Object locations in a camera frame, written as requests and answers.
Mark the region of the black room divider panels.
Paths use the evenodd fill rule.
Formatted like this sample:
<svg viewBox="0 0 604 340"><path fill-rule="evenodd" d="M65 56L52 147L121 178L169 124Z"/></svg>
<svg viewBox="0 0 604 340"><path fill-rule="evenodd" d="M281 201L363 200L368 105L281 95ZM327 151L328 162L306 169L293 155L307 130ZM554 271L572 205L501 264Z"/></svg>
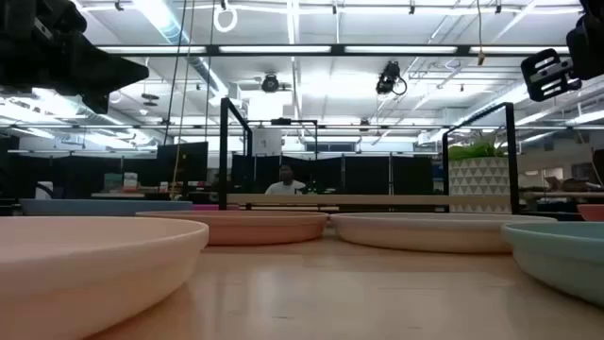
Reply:
<svg viewBox="0 0 604 340"><path fill-rule="evenodd" d="M432 195L434 171L426 157L351 156L305 160L287 156L232 158L230 179L239 193L261 194L279 180L287 165L294 179L318 194Z"/></svg>

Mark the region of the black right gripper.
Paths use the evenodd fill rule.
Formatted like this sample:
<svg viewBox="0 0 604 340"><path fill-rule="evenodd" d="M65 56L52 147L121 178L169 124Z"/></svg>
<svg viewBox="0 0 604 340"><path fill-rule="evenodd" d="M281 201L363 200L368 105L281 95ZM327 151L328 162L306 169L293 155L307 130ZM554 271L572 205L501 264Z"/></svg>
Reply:
<svg viewBox="0 0 604 340"><path fill-rule="evenodd" d="M571 59L562 59L553 48L521 62L521 71L532 101L544 102L580 89L581 79L604 75L604 0L579 0L583 14L566 35Z"/></svg>

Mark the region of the succulent in white patterned pot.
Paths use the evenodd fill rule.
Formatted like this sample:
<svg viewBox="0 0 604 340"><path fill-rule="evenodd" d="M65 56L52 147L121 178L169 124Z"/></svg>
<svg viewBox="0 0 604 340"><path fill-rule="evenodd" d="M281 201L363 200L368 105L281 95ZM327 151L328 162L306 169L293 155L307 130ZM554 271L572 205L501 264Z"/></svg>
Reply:
<svg viewBox="0 0 604 340"><path fill-rule="evenodd" d="M449 206L452 213L511 214L509 161L500 147L497 129L478 130L448 151L448 190L451 196L478 196L470 203Z"/></svg>

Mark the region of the cream plate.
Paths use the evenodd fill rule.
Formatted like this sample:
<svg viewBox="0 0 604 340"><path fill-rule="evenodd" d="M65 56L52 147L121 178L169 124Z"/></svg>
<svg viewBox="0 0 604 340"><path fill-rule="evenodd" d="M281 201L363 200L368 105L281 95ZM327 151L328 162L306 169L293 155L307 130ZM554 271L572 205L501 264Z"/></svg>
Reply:
<svg viewBox="0 0 604 340"><path fill-rule="evenodd" d="M445 253L509 253L501 236L508 223L544 223L550 217L445 212L335 213L330 225L346 242L390 249Z"/></svg>

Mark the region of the black computer monitor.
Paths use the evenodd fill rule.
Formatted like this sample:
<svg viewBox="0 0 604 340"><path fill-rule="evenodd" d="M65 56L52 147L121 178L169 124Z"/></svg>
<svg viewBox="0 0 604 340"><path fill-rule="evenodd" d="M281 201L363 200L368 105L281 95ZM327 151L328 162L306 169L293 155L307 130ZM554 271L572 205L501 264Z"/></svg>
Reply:
<svg viewBox="0 0 604 340"><path fill-rule="evenodd" d="M208 172L207 142L160 145L156 178L159 181L205 181Z"/></svg>

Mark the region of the light teal plate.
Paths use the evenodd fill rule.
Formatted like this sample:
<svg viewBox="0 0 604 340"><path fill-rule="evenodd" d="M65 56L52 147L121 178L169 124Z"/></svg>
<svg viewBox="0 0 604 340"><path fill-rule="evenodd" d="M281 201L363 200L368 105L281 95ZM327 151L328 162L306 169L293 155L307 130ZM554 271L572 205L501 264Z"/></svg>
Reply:
<svg viewBox="0 0 604 340"><path fill-rule="evenodd" d="M604 308L604 222L509 223L501 234L525 273Z"/></svg>

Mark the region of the salmon pink plate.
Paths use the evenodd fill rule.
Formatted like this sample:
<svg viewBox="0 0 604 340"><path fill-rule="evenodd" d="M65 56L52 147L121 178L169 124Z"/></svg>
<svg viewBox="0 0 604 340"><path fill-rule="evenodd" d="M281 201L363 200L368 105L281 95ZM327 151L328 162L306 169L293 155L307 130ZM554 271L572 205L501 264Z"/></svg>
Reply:
<svg viewBox="0 0 604 340"><path fill-rule="evenodd" d="M209 226L210 246L266 246L320 238L327 225L323 212L171 211L137 216L192 220Z"/></svg>

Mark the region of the white square board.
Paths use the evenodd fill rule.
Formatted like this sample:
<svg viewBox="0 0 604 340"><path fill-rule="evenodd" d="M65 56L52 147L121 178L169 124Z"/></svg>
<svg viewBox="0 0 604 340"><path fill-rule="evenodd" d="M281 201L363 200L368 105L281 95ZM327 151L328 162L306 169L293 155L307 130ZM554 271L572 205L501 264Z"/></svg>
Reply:
<svg viewBox="0 0 604 340"><path fill-rule="evenodd" d="M282 131L270 128L253 129L252 151L255 156L280 155L282 152Z"/></svg>

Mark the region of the pale peach plate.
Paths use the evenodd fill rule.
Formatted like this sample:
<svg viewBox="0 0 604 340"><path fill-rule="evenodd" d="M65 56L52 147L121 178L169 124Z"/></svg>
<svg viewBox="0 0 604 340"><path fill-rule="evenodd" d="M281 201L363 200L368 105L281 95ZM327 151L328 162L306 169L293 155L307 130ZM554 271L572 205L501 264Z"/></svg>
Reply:
<svg viewBox="0 0 604 340"><path fill-rule="evenodd" d="M161 302L207 225L112 216L0 217L0 340L79 340Z"/></svg>

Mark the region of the person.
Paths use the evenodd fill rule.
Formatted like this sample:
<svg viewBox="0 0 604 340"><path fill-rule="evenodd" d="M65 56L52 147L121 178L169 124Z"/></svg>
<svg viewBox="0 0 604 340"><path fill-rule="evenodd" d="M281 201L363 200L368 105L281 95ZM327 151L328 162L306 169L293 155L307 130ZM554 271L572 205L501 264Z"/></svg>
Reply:
<svg viewBox="0 0 604 340"><path fill-rule="evenodd" d="M306 188L306 185L294 178L293 169L282 164L279 168L279 181L271 184L265 191L266 195L298 195Z"/></svg>

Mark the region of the dark teal blue plate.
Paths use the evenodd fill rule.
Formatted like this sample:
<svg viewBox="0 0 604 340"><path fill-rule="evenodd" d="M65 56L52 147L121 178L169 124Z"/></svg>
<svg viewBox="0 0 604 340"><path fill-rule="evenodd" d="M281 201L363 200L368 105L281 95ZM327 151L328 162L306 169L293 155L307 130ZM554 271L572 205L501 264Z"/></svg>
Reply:
<svg viewBox="0 0 604 340"><path fill-rule="evenodd" d="M140 212L190 211L191 201L112 199L21 199L27 216L134 216Z"/></svg>

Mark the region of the black aluminium rig frame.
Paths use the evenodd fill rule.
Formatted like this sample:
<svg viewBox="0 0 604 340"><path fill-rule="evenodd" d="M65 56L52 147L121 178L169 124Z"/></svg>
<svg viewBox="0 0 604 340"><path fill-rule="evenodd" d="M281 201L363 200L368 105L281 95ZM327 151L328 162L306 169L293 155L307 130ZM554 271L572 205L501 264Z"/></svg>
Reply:
<svg viewBox="0 0 604 340"><path fill-rule="evenodd" d="M545 50L544 45L445 45L445 44L244 44L244 45L101 45L100 50L122 57L476 57L480 52L491 57L527 57Z"/></svg>

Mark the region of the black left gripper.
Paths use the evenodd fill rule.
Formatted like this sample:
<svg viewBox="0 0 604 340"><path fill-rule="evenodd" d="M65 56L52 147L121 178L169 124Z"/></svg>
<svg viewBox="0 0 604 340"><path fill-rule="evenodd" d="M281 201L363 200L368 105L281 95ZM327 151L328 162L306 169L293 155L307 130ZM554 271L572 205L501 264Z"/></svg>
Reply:
<svg viewBox="0 0 604 340"><path fill-rule="evenodd" d="M107 112L109 95L149 70L95 47L86 28L71 0L0 0L0 86L55 88Z"/></svg>

